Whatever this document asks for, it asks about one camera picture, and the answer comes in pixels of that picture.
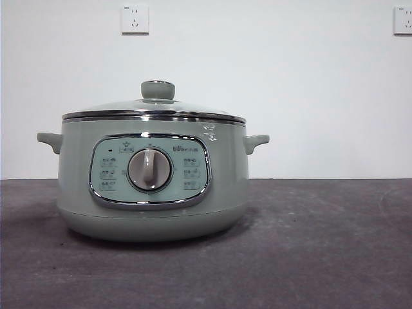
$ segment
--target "pot base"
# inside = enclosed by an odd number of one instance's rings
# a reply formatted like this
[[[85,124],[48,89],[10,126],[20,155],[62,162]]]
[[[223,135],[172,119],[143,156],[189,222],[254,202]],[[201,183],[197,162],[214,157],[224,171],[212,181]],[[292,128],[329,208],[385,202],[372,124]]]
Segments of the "pot base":
[[[59,209],[69,228],[92,238],[125,242],[171,241],[212,234],[235,224],[246,204],[224,211],[163,218],[109,218]]]

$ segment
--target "wall outlet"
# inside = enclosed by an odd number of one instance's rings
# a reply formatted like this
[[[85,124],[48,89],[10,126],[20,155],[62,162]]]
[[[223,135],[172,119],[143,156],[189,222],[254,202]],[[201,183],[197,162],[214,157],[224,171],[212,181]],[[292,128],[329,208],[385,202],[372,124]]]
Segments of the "wall outlet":
[[[412,34],[412,6],[394,9],[393,33]]]
[[[149,7],[124,6],[122,9],[123,34],[149,34]]]

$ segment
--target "pot body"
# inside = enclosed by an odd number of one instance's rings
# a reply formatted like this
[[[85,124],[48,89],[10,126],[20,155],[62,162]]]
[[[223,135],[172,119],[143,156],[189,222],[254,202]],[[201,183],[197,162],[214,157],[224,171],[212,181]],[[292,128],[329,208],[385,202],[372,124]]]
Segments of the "pot body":
[[[164,210],[124,210],[101,205],[90,189],[95,146],[108,135],[193,136],[206,147],[211,171],[204,197],[196,204]],[[69,227],[116,241],[165,241],[223,230],[244,213],[248,166],[241,124],[164,120],[92,120],[62,124],[57,206]]]

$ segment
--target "brand logo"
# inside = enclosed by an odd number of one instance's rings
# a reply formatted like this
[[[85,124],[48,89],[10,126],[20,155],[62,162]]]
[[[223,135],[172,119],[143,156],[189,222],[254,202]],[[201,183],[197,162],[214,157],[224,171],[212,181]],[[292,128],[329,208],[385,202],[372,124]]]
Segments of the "brand logo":
[[[183,146],[181,146],[181,145],[178,145],[178,146],[173,146],[173,151],[192,151],[192,152],[194,152],[194,153],[197,153],[198,152],[198,149],[197,148],[184,148]]]

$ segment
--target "glass lid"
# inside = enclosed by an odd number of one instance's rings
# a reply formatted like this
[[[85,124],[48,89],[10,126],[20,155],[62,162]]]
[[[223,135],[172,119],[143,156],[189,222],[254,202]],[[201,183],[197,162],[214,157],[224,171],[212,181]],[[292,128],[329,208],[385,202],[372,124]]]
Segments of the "glass lid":
[[[63,120],[110,120],[114,117],[147,117],[145,120],[162,120],[162,117],[227,120],[244,124],[246,120],[224,111],[205,108],[173,100],[174,84],[162,80],[142,83],[142,99],[94,106],[83,111],[63,115]]]

